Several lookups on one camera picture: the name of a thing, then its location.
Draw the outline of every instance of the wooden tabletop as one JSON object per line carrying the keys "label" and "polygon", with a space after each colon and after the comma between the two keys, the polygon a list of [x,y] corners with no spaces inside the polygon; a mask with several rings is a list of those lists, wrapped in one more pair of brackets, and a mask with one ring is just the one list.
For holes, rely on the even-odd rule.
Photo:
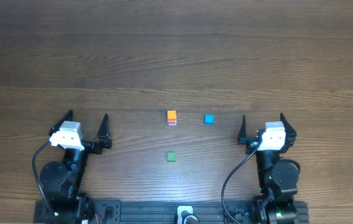
{"label": "wooden tabletop", "polygon": [[[69,109],[89,140],[109,114],[113,147],[82,190],[124,201],[220,201],[243,115],[253,136],[284,112],[296,200],[312,223],[353,223],[353,1],[0,0],[0,222],[32,221],[32,156]],[[257,178],[253,158],[226,199]]]}

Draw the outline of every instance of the green cube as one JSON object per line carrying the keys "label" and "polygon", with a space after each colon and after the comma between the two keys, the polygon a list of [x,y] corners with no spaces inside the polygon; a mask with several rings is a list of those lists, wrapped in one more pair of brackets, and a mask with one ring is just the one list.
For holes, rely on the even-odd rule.
{"label": "green cube", "polygon": [[168,162],[176,162],[176,152],[168,152],[167,160]]}

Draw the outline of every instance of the wood grain surface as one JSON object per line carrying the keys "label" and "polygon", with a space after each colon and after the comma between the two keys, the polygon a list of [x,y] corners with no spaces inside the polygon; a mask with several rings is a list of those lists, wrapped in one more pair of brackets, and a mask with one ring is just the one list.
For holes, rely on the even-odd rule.
{"label": "wood grain surface", "polygon": [[[353,223],[353,1],[0,0],[0,222],[32,221],[32,156],[69,109],[90,140],[109,114],[83,191],[125,201],[219,201],[243,114],[254,135],[284,112],[296,199],[312,223]],[[225,196],[258,193],[252,159]]]}

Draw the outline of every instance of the wooden table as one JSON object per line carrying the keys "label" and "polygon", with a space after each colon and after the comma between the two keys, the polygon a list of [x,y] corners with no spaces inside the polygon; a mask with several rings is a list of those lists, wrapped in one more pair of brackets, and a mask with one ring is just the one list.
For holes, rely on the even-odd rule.
{"label": "wooden table", "polygon": [[[0,0],[0,222],[32,221],[32,155],[69,109],[90,140],[109,114],[83,191],[125,201],[219,201],[243,114],[254,135],[284,112],[296,199],[313,223],[353,223],[353,1]],[[252,159],[226,198],[258,193]]]}

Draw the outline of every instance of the blue block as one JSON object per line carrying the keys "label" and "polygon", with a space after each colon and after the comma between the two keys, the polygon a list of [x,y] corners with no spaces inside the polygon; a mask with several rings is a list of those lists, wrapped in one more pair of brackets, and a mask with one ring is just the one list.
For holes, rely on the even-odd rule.
{"label": "blue block", "polygon": [[214,124],[214,115],[213,114],[206,114],[204,119],[204,124],[213,125]]}

